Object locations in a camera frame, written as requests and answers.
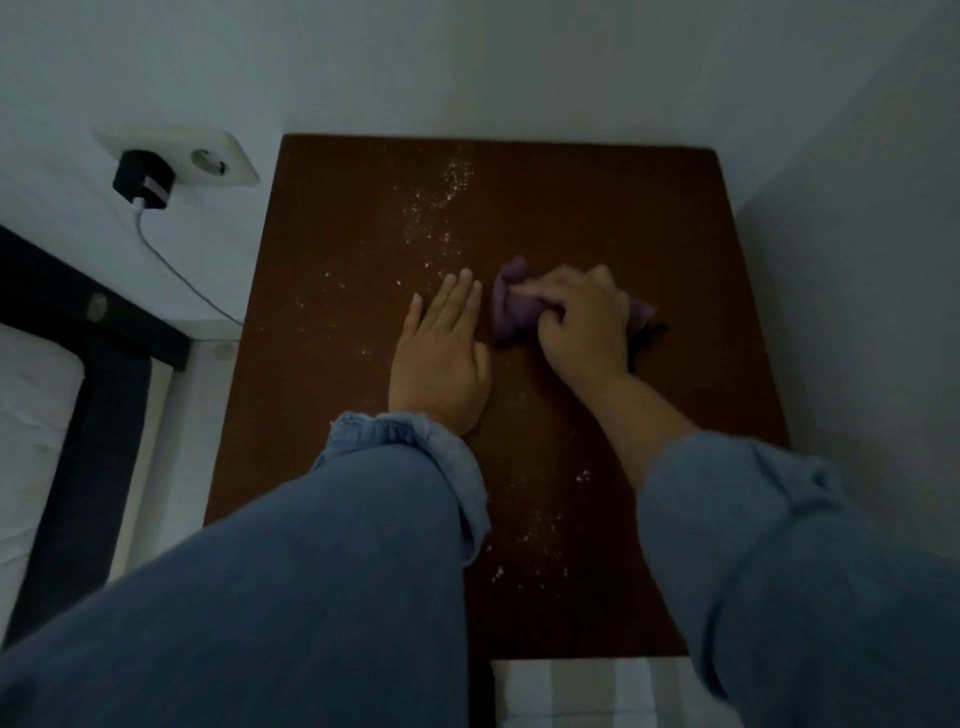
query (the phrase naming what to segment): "person's right arm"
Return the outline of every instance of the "person's right arm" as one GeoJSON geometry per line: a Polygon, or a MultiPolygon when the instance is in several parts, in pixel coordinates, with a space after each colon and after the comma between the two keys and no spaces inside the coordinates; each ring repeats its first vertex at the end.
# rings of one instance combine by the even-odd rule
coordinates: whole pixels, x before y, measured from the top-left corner
{"type": "Polygon", "coordinates": [[[955,724],[959,569],[874,527],[820,461],[699,432],[630,377],[606,268],[515,291],[564,308],[544,354],[610,438],[671,616],[746,725],[955,724]]]}

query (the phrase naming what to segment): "tabletop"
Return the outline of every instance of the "tabletop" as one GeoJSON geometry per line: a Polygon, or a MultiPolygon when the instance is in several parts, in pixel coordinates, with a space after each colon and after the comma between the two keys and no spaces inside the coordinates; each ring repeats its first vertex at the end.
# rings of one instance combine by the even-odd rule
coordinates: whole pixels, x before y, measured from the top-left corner
{"type": "MultiPolygon", "coordinates": [[[[636,374],[700,426],[787,444],[716,155],[573,144],[285,136],[206,522],[306,472],[344,411],[387,404],[410,298],[523,254],[607,263],[666,332],[636,374]]],[[[491,342],[488,316],[478,338],[491,342]]],[[[633,491],[535,342],[493,352],[467,437],[492,531],[465,571],[471,655],[684,654],[633,491]]]]}

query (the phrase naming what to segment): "floor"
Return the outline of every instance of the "floor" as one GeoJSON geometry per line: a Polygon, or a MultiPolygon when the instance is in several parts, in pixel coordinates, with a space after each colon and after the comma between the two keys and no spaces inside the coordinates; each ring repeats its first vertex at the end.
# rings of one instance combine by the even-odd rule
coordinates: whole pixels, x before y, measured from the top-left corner
{"type": "MultiPolygon", "coordinates": [[[[132,567],[200,530],[237,343],[194,345],[170,384],[133,533],[132,567]]],[[[506,728],[734,728],[736,714],[700,685],[687,659],[531,660],[493,664],[506,728]]]]}

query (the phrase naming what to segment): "white mattress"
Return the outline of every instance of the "white mattress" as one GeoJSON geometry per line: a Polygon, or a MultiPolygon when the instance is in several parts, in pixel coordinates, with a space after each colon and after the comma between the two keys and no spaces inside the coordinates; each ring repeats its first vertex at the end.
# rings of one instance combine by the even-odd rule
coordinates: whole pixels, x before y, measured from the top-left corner
{"type": "Polygon", "coordinates": [[[0,635],[7,632],[83,381],[76,354],[0,324],[0,635]]]}

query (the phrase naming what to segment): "black power adapter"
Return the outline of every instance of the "black power adapter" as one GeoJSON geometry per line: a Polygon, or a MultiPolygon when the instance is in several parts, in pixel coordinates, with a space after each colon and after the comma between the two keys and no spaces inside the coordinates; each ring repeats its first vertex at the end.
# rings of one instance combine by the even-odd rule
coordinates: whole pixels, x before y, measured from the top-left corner
{"type": "Polygon", "coordinates": [[[170,202],[170,190],[176,178],[173,169],[159,154],[128,149],[120,157],[113,189],[131,205],[139,197],[146,209],[164,209],[170,202]]]}

